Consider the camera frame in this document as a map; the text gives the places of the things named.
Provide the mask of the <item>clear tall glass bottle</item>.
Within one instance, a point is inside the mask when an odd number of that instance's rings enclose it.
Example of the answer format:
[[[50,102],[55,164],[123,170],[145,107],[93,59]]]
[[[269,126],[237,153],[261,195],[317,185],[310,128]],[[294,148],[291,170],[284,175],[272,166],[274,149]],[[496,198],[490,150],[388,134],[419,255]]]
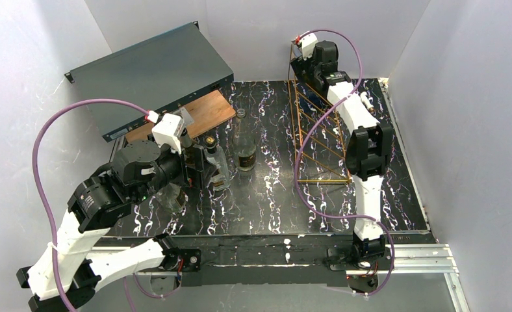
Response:
[[[255,166],[256,141],[252,135],[250,116],[245,109],[236,112],[233,147],[234,160],[241,171],[249,171]]]

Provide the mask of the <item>dark brown wine bottle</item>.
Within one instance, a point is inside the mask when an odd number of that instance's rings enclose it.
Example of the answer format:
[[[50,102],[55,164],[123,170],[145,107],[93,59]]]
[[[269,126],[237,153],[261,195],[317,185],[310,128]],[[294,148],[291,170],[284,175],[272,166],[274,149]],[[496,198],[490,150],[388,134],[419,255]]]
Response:
[[[181,133],[180,143],[184,154],[185,164],[189,168],[202,171],[204,168],[203,148],[194,143],[188,134],[187,128],[184,128]]]

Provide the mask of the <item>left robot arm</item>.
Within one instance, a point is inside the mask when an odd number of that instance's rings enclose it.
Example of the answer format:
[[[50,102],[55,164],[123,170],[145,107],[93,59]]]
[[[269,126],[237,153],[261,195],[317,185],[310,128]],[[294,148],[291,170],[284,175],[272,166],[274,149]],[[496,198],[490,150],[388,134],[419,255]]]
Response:
[[[172,185],[205,185],[201,151],[187,162],[167,144],[137,140],[100,166],[71,195],[57,243],[50,245],[35,265],[16,274],[20,286],[32,291],[30,310],[81,307],[103,287],[141,270],[161,268],[177,276],[198,271],[201,252],[178,247],[168,234],[121,252],[90,257],[96,242],[130,215],[135,205]]]

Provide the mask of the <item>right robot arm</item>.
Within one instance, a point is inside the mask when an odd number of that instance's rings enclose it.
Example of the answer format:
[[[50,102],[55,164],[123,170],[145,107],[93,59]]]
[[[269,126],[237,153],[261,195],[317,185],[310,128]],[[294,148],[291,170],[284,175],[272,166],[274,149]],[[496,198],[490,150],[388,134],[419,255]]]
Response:
[[[345,165],[355,185],[358,219],[353,229],[353,246],[345,260],[372,263],[386,250],[381,219],[381,188],[390,163],[393,129],[372,116],[369,102],[345,71],[338,69],[336,43],[309,35],[294,41],[300,56],[290,65],[299,80],[335,105],[350,132]]]

